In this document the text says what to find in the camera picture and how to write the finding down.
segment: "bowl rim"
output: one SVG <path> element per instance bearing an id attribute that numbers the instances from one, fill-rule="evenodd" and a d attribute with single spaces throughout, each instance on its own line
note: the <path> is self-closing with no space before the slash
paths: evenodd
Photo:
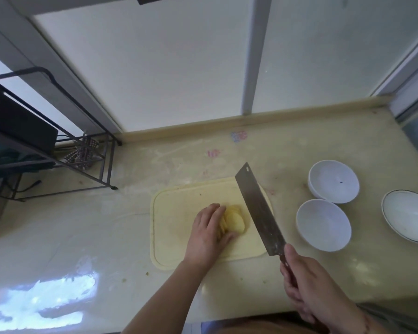
<path id="1" fill-rule="evenodd" d="M 389 192 L 387 192 L 385 195 L 384 195 L 384 197 L 382 198 L 382 200 L 381 200 L 381 211 L 382 211 L 382 215 L 384 216 L 384 219 L 385 219 L 385 221 L 387 222 L 387 224 L 389 224 L 389 226 L 390 226 L 390 228 L 392 229 L 392 230 L 394 230 L 399 236 L 401 236 L 402 238 L 404 238 L 404 239 L 406 239 L 406 240 L 408 240 L 408 241 L 412 241 L 413 243 L 416 243 L 416 244 L 418 244 L 418 240 L 413 240 L 413 239 L 411 239 L 411 238 L 409 238 L 409 237 L 407 237 L 407 236 L 404 236 L 402 233 L 400 233 L 397 229 L 395 229 L 395 227 L 390 223 L 390 221 L 389 221 L 389 219 L 387 218 L 387 216 L 385 215 L 385 212 L 384 212 L 384 201 L 385 201 L 385 199 L 387 198 L 387 196 L 389 195 L 389 194 L 391 194 L 391 193 L 393 193 L 393 192 L 396 192 L 396 191 L 404 191 L 404 192 L 410 192 L 410 193 L 414 193 L 414 194 L 416 194 L 416 195 L 418 195 L 418 192 L 415 192 L 415 191 L 412 191 L 412 190 L 404 190 L 404 189 L 396 189 L 396 190 L 392 190 L 392 191 L 389 191 Z"/>
<path id="2" fill-rule="evenodd" d="M 345 167 L 347 167 L 347 168 L 349 168 L 350 170 L 351 170 L 351 172 L 354 174 L 354 176 L 356 177 L 356 179 L 357 179 L 357 192 L 356 192 L 356 195 L 353 197 L 353 198 L 351 198 L 350 200 L 348 200 L 348 201 L 346 201 L 346 202 L 333 202 L 333 201 L 331 201 L 331 200 L 329 200 L 329 199 L 326 199 L 326 198 L 324 198 L 323 197 L 323 195 L 320 195 L 319 194 L 319 192 L 314 188 L 314 186 L 313 186 L 313 184 L 312 184 L 312 180 L 311 180 L 311 173 L 312 173 L 312 170 L 313 170 L 313 168 L 316 166 L 316 165 L 318 165 L 319 163 L 322 163 L 322 162 L 335 162 L 335 163 L 339 163 L 339 164 L 341 164 L 341 165 L 343 165 L 343 166 L 345 166 Z M 348 203 L 348 202 L 351 202 L 353 199 L 355 199 L 356 197 L 357 197 L 357 195 L 359 195 L 359 191 L 361 190 L 361 184 L 359 183 L 359 178 L 357 177 L 357 175 L 356 175 L 356 173 L 354 173 L 354 171 L 353 171 L 353 169 L 352 168 L 350 168 L 347 164 L 344 164 L 344 163 L 342 163 L 342 162 L 339 162 L 338 160 L 334 160 L 334 159 L 324 159 L 324 160 L 320 160 L 320 161 L 318 161 L 317 163 L 315 163 L 311 168 L 310 168 L 310 171 L 308 172 L 308 184 L 310 184 L 311 183 L 311 188 L 312 188 L 312 190 L 314 191 L 314 192 L 316 192 L 316 194 L 319 196 L 319 197 L 322 197 L 322 199 L 323 200 L 326 200 L 326 201 L 328 201 L 328 202 L 332 202 L 333 204 L 346 204 L 346 203 Z"/>
<path id="3" fill-rule="evenodd" d="M 318 248 L 318 247 L 316 247 L 316 246 L 314 246 L 313 244 L 311 244 L 311 242 L 309 242 L 304 236 L 303 236 L 303 234 L 302 234 L 302 232 L 300 231 L 300 229 L 299 229 L 299 211 L 300 211 L 300 209 L 305 205 L 305 204 L 307 204 L 308 202 L 311 202 L 311 201 L 314 201 L 314 200 L 321 200 L 321 201 L 323 201 L 323 202 L 326 202 L 326 203 L 328 203 L 328 204 L 331 204 L 331 205 L 333 205 L 336 209 L 338 209 L 340 212 L 342 212 L 342 214 L 346 217 L 346 219 L 347 219 L 347 221 L 348 221 L 348 225 L 350 226 L 350 237 L 349 237 L 349 239 L 347 240 L 347 243 L 344 245 L 344 246 L 342 246 L 341 248 L 339 248 L 339 249 L 337 249 L 337 250 L 334 250 L 334 251 L 325 251 L 325 250 L 323 250 L 323 249 L 320 249 L 320 248 Z M 350 223 L 350 219 L 348 218 L 348 216 L 346 215 L 346 213 L 344 212 L 344 211 L 342 211 L 342 209 L 339 207 L 339 206 L 337 206 L 335 203 L 333 203 L 333 202 L 330 202 L 330 201 L 328 201 L 328 200 L 325 200 L 325 199 L 321 199 L 321 198 L 316 198 L 316 199 L 310 199 L 310 200 L 307 200 L 306 202 L 304 202 L 302 205 L 300 205 L 299 206 L 299 209 L 297 210 L 297 213 L 296 213 L 296 215 L 295 215 L 295 225 L 296 225 L 296 228 L 297 228 L 297 231 L 298 231 L 298 233 L 300 234 L 300 236 L 303 238 L 303 240 L 305 240 L 310 246 L 312 246 L 312 247 L 314 247 L 315 249 L 317 249 L 317 250 L 319 250 L 319 251 L 322 251 L 322 252 L 337 252 L 337 251 L 340 251 L 340 250 L 342 250 L 344 247 L 346 247 L 348 244 L 349 244 L 349 242 L 350 242 L 350 240 L 351 240 L 351 235 L 352 235 L 352 233 L 353 233 L 353 229 L 351 228 L 351 223 Z"/>

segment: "person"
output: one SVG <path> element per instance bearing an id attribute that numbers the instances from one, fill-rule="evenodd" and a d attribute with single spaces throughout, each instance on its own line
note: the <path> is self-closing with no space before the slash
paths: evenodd
<path id="1" fill-rule="evenodd" d="M 135 315 L 122 334 L 180 334 L 183 331 L 195 293 L 229 241 L 225 234 L 217 241 L 217 229 L 226 207 L 211 204 L 195 217 L 183 261 L 173 274 Z M 297 282 L 292 284 L 288 270 L 280 264 L 284 290 L 301 319 L 314 323 L 315 317 L 332 334 L 387 334 L 375 320 L 364 314 L 340 289 L 327 271 L 313 258 L 300 256 L 286 244 L 284 252 Z M 245 320 L 219 329 L 217 334 L 313 333 L 308 328 L 284 321 Z"/>

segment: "bowl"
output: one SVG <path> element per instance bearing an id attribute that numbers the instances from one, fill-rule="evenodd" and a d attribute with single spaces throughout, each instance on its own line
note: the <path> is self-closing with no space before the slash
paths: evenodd
<path id="1" fill-rule="evenodd" d="M 382 199 L 381 208 L 387 223 L 397 234 L 418 243 L 418 193 L 390 191 Z"/>
<path id="2" fill-rule="evenodd" d="M 323 199 L 304 202 L 297 211 L 296 225 L 302 238 L 321 251 L 339 251 L 351 238 L 351 225 L 344 211 Z"/>
<path id="3" fill-rule="evenodd" d="M 336 160 L 323 160 L 312 166 L 308 174 L 308 187 L 316 198 L 344 204 L 356 198 L 359 180 L 345 164 Z"/>

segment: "clothing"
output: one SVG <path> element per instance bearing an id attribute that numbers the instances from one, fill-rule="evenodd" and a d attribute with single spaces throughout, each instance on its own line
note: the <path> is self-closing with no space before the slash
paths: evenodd
<path id="1" fill-rule="evenodd" d="M 314 334 L 312 330 L 286 321 L 251 320 L 218 329 L 213 334 Z"/>

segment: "black metal shelf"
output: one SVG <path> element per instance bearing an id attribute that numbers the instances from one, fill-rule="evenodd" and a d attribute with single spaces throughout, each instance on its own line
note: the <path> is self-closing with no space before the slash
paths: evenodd
<path id="1" fill-rule="evenodd" d="M 2 133 L 0 132 L 0 143 L 3 143 L 4 145 L 18 150 L 18 151 L 24 151 L 24 152 L 28 152 L 29 154 L 37 154 L 41 157 L 43 157 L 43 160 L 33 160 L 33 161 L 22 161 L 22 162 L 14 162 L 14 163 L 7 163 L 7 164 L 0 164 L 0 169 L 4 169 L 4 168 L 18 168 L 21 166 L 26 166 L 26 165 L 32 165 L 32 164 L 41 164 L 41 163 L 47 163 L 47 162 L 54 162 L 56 163 L 56 165 L 54 166 L 54 168 L 57 167 L 66 167 L 82 176 L 87 177 L 88 179 L 91 179 L 99 184 L 101 184 L 100 186 L 95 186 L 95 187 L 89 187 L 89 188 L 82 188 L 82 189 L 76 189 L 76 190 L 67 190 L 67 191 L 60 191 L 60 192 L 54 192 L 54 193 L 48 193 L 48 194 L 44 194 L 44 195 L 36 195 L 36 196 L 28 196 L 28 197 L 23 197 L 23 198 L 16 198 L 17 195 L 17 190 L 19 188 L 19 184 L 22 178 L 22 174 L 20 173 L 18 175 L 18 178 L 16 180 L 16 183 L 13 187 L 13 192 L 11 197 L 6 197 L 1 195 L 2 191 L 3 191 L 3 184 L 2 187 L 0 187 L 0 197 L 1 198 L 5 198 L 5 199 L 9 199 L 9 200 L 16 200 L 16 201 L 26 201 L 28 199 L 33 199 L 33 198 L 38 198 L 38 197 L 46 197 L 46 196 L 53 196 L 53 195 L 59 195 L 59 194 L 63 194 L 63 193 L 69 193 L 69 192 L 79 192 L 79 191 L 85 191 L 85 190 L 94 190 L 94 189 L 100 189 L 100 188 L 106 188 L 109 187 L 112 190 L 117 190 L 118 188 L 116 186 L 113 186 L 110 184 L 110 179 L 111 179 L 111 171 L 112 171 L 112 167 L 113 167 L 113 158 L 114 158 L 114 150 L 116 148 L 116 145 L 122 145 L 122 142 L 117 139 L 114 134 L 112 134 L 106 127 L 104 127 L 92 114 L 90 114 L 76 99 L 74 99 L 74 97 L 72 97 L 60 84 L 57 83 L 56 79 L 54 78 L 53 74 L 47 70 L 44 67 L 31 67 L 28 69 L 23 69 L 23 70 L 19 70 L 16 72 L 9 72 L 6 74 L 1 74 L 0 75 L 0 80 L 4 79 L 4 78 L 9 78 L 9 77 L 15 77 L 15 76 L 21 76 L 21 75 L 27 75 L 27 74 L 31 74 L 34 72 L 42 72 L 45 75 L 48 76 L 49 81 L 63 94 L 65 95 L 69 100 L 71 100 L 73 102 L 73 104 L 75 106 L 78 107 L 79 110 L 81 110 L 85 115 L 87 115 L 93 122 L 95 122 L 104 132 L 99 133 L 99 134 L 93 134 L 93 135 L 88 135 L 88 136 L 80 136 L 80 137 L 75 137 L 74 135 L 72 135 L 71 133 L 69 133 L 66 129 L 62 128 L 60 125 L 58 125 L 57 123 L 53 122 L 51 119 L 49 119 L 48 117 L 46 117 L 44 114 L 42 114 L 41 112 L 39 112 L 36 108 L 34 108 L 33 106 L 31 106 L 30 104 L 28 104 L 26 101 L 24 101 L 23 99 L 21 99 L 19 96 L 15 95 L 13 92 L 11 92 L 9 89 L 5 88 L 4 86 L 2 86 L 0 84 L 0 90 L 3 91 L 5 94 L 9 95 L 11 98 L 13 98 L 14 100 L 16 100 L 18 103 L 20 103 L 21 105 L 25 106 L 26 108 L 28 108 L 30 111 L 32 111 L 33 113 L 35 113 L 37 116 L 39 116 L 40 118 L 44 119 L 46 122 L 50 123 L 52 126 L 54 126 L 55 128 L 57 128 L 58 130 L 62 131 L 68 138 L 62 139 L 62 140 L 57 140 L 56 143 L 58 142 L 62 142 L 62 141 L 75 141 L 77 145 L 80 145 L 84 148 L 86 148 L 87 150 L 89 150 L 93 155 L 95 155 L 97 158 L 95 159 L 91 159 L 91 160 L 86 160 L 86 161 L 81 161 L 81 162 L 72 162 L 72 163 L 67 163 L 67 162 L 62 162 L 61 160 L 56 159 L 53 155 L 48 154 L 44 151 L 39 150 L 36 147 L 33 147 L 21 140 L 18 140 L 8 134 Z M 85 143 L 83 141 L 83 139 L 85 137 L 99 137 L 99 139 L 105 139 L 104 141 L 104 151 L 101 154 L 96 148 L 88 145 L 87 143 Z M 62 148 L 63 146 L 58 146 L 55 147 L 56 149 Z M 107 178 L 106 181 L 103 181 L 103 176 L 104 176 L 104 172 L 105 172 L 105 167 L 106 167 L 106 160 L 108 159 L 108 168 L 107 168 Z M 99 177 L 94 177 L 88 173 L 86 173 L 84 170 L 78 169 L 76 168 L 76 165 L 80 165 L 80 164 L 88 164 L 88 163 L 94 163 L 94 162 L 101 162 L 101 168 L 99 171 Z"/>

